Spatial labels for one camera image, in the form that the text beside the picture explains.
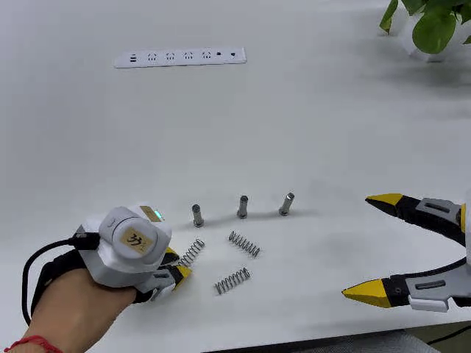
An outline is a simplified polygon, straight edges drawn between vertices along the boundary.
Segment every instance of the hand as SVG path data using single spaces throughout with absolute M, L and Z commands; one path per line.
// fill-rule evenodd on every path
M 135 295 L 134 288 L 96 284 L 83 268 L 67 272 L 41 296 L 24 337 L 40 335 L 66 353 L 85 352 L 108 331 Z M 11 352 L 26 352 L 22 350 L 25 348 L 18 346 Z

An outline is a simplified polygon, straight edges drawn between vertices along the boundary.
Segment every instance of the red string bracelet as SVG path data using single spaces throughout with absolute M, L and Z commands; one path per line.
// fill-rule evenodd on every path
M 58 348 L 54 347 L 53 345 L 51 345 L 47 341 L 47 339 L 45 339 L 44 337 L 41 337 L 41 336 L 30 336 L 30 337 L 25 337 L 25 338 L 22 338 L 20 340 L 17 340 L 14 344 L 12 344 L 12 346 L 10 348 L 5 348 L 5 350 L 3 352 L 9 352 L 13 348 L 15 348 L 16 346 L 19 346 L 20 344 L 25 344 L 25 343 L 37 344 L 37 345 L 43 347 L 44 350 L 47 353 L 63 353 L 60 349 L 58 349 Z

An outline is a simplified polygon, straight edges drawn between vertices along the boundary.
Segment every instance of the metal bolt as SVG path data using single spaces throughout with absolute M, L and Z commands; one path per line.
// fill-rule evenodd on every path
M 289 208 L 291 204 L 293 203 L 294 200 L 294 194 L 289 193 L 288 195 L 285 196 L 285 200 L 283 201 L 283 204 L 281 205 L 279 212 L 281 215 L 288 215 L 289 213 Z
M 245 195 L 241 196 L 241 201 L 238 206 L 237 216 L 240 219 L 247 218 L 247 202 L 249 202 L 249 198 Z
M 205 220 L 201 216 L 201 209 L 199 208 L 198 204 L 194 204 L 193 207 L 191 208 L 193 211 L 193 224 L 196 228 L 203 227 L 203 224 L 205 223 Z

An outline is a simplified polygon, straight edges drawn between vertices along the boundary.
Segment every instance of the white table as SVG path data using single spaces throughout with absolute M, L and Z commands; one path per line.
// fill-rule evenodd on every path
M 198 352 L 469 320 L 345 299 L 368 279 L 464 248 L 364 202 L 462 202 L 470 64 L 413 61 L 378 36 L 387 1 L 33 1 L 0 11 L 0 342 L 20 337 L 21 271 L 94 213 L 154 202 L 183 252 L 207 246 L 171 298 L 134 306 L 94 352 Z M 120 71 L 131 49 L 245 46 L 246 65 Z M 296 199 L 291 216 L 277 209 Z M 235 217 L 249 196 L 249 217 Z M 191 225 L 199 203 L 205 227 Z M 236 229 L 256 260 L 227 242 Z M 44 257 L 44 261 L 54 256 Z M 33 268 L 31 295 L 35 276 Z M 223 296 L 213 283 L 246 266 Z

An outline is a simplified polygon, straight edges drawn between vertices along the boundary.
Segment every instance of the metal pin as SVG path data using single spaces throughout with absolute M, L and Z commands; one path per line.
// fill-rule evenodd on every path
M 289 193 L 288 195 L 286 195 L 285 200 L 283 201 L 283 205 L 279 209 L 279 212 L 281 215 L 288 215 L 289 208 L 291 204 L 293 203 L 293 200 L 294 200 L 293 193 Z
M 198 204 L 194 204 L 193 207 L 191 208 L 193 211 L 193 224 L 196 228 L 203 227 L 203 224 L 205 223 L 205 220 L 201 216 L 201 209 L 199 208 Z
M 247 218 L 247 202 L 249 202 L 249 198 L 245 195 L 241 196 L 241 201 L 238 206 L 237 216 L 240 219 Z

